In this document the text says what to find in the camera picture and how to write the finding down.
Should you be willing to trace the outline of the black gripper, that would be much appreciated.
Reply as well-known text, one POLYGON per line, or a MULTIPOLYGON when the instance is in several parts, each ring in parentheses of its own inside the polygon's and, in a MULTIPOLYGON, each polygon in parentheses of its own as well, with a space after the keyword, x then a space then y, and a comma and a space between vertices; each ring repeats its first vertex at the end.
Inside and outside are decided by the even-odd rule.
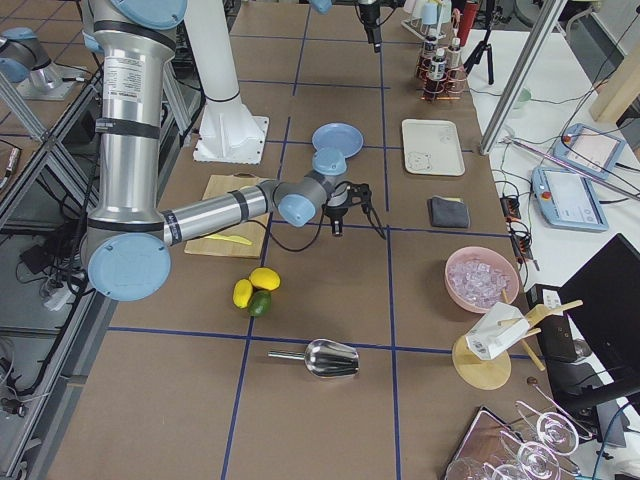
POLYGON ((343 220, 351 207, 360 206, 363 213, 372 213, 372 192, 367 183, 353 183, 343 181, 336 186, 327 203, 322 207, 322 213, 331 220, 332 236, 343 235, 343 220))
POLYGON ((357 0, 355 2, 357 16, 365 30, 368 43, 373 44, 374 53, 381 51, 382 7, 389 7, 395 10, 395 2, 386 0, 357 0))

